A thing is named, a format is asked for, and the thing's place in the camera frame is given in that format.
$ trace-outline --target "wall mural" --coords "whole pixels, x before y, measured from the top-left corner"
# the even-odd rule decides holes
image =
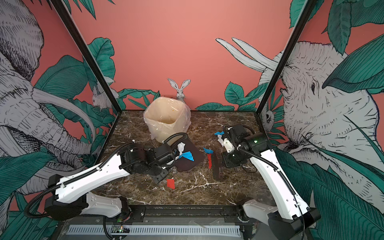
[[[311,18],[323,2],[317,2]],[[291,26],[304,3],[292,1]],[[331,44],[296,44],[276,85],[281,88],[272,92],[261,115],[290,181],[321,212],[311,226],[317,240],[384,239],[384,153],[376,137],[382,103],[372,97],[384,90],[384,34],[349,55],[344,52],[351,28],[365,23],[384,24],[383,0],[334,0],[323,32]],[[271,60],[233,38],[249,58],[217,41],[262,72],[259,87],[269,82],[281,54]]]
[[[57,221],[26,218],[25,196],[45,190],[54,174],[68,176],[93,166],[116,111],[109,100],[91,105],[76,98],[87,84],[98,83],[85,61],[69,55],[33,86],[43,32],[21,0],[0,1],[0,9],[0,239],[48,239]],[[99,53],[94,54],[99,63],[104,61],[100,67],[106,79],[113,78],[109,39],[95,39],[89,47]],[[100,88],[97,94],[95,102],[105,99]],[[79,122],[85,137],[71,136],[65,120]],[[18,210],[10,209],[12,201]],[[32,206],[33,213],[39,204]]]

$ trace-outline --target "trash bin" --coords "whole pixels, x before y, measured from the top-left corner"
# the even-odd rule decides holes
[[[144,121],[148,125],[151,139],[163,142],[177,132],[187,132],[191,124],[191,110],[184,103],[172,98],[159,97],[144,111]],[[171,139],[172,144],[180,137]]]

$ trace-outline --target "beige trash bin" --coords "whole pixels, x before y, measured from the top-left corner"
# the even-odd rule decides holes
[[[187,132],[191,124],[190,108],[179,100],[159,97],[144,111],[144,121],[148,125],[151,139],[163,142],[177,132]],[[171,139],[171,145],[180,137]]]

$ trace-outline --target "animal eye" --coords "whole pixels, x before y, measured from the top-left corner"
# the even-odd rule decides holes
[[[312,90],[312,92],[314,94],[314,83],[312,83],[312,85],[311,85],[311,90]]]

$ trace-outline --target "red paper scrap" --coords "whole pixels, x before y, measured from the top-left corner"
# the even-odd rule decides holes
[[[174,179],[167,179],[167,187],[175,189],[175,180]]]
[[[208,154],[208,165],[209,165],[209,169],[211,169],[212,168],[211,154]]]

